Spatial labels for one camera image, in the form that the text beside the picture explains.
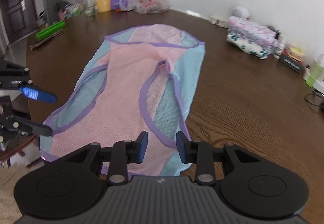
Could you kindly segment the pink blue mesh garment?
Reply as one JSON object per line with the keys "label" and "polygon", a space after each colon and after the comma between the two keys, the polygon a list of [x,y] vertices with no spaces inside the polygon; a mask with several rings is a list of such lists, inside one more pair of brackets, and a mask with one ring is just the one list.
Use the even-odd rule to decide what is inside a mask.
{"label": "pink blue mesh garment", "polygon": [[197,88],[205,43],[165,24],[107,35],[85,66],[68,101],[46,120],[51,137],[39,138],[41,157],[54,161],[87,144],[111,147],[148,133],[144,160],[130,175],[178,176],[176,134]]}

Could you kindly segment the dark brown door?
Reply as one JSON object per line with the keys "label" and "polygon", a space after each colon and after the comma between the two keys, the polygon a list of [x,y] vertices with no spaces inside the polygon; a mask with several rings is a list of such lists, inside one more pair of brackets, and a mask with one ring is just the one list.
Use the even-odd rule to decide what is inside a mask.
{"label": "dark brown door", "polygon": [[1,0],[1,13],[10,43],[37,30],[35,0]]}

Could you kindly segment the green flat box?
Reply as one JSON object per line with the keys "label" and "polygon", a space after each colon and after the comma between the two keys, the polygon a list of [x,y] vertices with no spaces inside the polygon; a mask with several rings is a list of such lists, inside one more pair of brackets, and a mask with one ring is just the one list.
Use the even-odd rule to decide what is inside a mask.
{"label": "green flat box", "polygon": [[49,36],[56,33],[57,31],[62,30],[65,27],[65,25],[66,25],[65,20],[54,23],[54,24],[50,25],[49,27],[45,28],[44,30],[38,32],[36,34],[36,39],[39,41],[46,39]]}

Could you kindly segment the glass jar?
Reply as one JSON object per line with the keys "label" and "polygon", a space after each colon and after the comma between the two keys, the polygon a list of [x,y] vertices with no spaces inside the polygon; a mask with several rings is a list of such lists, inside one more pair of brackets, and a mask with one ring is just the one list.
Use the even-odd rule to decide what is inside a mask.
{"label": "glass jar", "polygon": [[96,14],[96,1],[97,0],[83,0],[83,11],[87,17]]}

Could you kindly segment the white blue-flower folded cloth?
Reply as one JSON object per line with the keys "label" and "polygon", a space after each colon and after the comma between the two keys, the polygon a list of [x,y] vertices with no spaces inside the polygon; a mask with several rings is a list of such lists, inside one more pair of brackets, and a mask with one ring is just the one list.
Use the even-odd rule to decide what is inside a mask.
{"label": "white blue-flower folded cloth", "polygon": [[266,59],[270,55],[269,50],[263,48],[262,46],[237,36],[235,33],[228,33],[226,40],[235,46],[237,46],[239,49],[241,49],[246,54],[250,54],[252,56],[256,56],[260,59]]}

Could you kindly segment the dark box with text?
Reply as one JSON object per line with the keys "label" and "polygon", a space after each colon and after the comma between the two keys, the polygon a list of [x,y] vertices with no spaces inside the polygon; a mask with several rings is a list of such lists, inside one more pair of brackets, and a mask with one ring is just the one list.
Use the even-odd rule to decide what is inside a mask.
{"label": "dark box with text", "polygon": [[279,62],[283,63],[285,66],[289,67],[298,74],[304,71],[304,66],[293,58],[290,58],[288,55],[281,54]]}

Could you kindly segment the purple tissue pack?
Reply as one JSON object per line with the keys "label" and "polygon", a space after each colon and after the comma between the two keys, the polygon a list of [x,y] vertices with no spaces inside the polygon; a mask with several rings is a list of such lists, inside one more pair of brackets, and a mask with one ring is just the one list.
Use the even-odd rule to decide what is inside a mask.
{"label": "purple tissue pack", "polygon": [[131,0],[111,0],[110,8],[112,11],[131,11]]}

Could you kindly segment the purple floral folded cloth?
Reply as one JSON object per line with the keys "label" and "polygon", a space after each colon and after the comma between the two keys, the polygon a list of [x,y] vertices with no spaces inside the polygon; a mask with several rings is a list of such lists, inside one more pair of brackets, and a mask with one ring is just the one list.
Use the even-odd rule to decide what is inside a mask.
{"label": "purple floral folded cloth", "polygon": [[264,48],[271,49],[278,44],[275,31],[251,20],[231,16],[227,19],[227,27],[230,32],[240,38],[247,39]]}

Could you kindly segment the small white bottle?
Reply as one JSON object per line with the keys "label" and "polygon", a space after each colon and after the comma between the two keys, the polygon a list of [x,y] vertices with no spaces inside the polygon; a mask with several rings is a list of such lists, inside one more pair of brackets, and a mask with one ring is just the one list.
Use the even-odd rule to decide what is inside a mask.
{"label": "small white bottle", "polygon": [[279,40],[277,41],[276,46],[273,49],[273,56],[276,59],[279,59],[281,57],[281,54],[283,53],[285,47],[286,47],[286,37],[281,36],[279,38]]}

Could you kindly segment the stack of snack packets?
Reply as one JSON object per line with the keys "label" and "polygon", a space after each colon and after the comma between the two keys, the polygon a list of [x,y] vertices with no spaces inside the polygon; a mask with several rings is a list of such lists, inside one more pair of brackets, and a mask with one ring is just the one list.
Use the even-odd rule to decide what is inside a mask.
{"label": "stack of snack packets", "polygon": [[288,45],[287,47],[287,54],[290,58],[298,61],[298,62],[303,62],[303,59],[304,59],[304,50],[303,49],[300,49],[300,48],[297,48],[295,46],[292,46],[292,45]]}

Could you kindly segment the green spray bottle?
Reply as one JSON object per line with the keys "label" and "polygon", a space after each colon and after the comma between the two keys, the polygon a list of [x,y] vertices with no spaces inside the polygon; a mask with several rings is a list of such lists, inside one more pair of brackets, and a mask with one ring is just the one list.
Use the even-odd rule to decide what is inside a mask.
{"label": "green spray bottle", "polygon": [[306,84],[309,87],[313,87],[316,80],[319,78],[320,74],[323,71],[323,54],[319,54],[317,59],[314,61],[314,63],[311,65],[309,69],[309,76],[306,81]]}

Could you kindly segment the white round speaker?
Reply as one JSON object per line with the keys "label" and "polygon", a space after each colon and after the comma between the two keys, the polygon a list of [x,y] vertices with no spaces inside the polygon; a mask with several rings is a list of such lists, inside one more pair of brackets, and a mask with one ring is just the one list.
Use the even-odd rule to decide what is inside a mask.
{"label": "white round speaker", "polygon": [[251,17],[251,12],[246,7],[236,6],[232,9],[231,15],[245,20],[249,20]]}

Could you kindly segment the red-print plastic bag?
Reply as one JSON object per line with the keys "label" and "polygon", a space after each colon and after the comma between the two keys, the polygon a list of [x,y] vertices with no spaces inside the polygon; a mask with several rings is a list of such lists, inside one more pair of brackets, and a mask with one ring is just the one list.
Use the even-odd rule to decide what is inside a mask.
{"label": "red-print plastic bag", "polygon": [[168,11],[168,0],[134,0],[134,11],[138,14],[158,14]]}

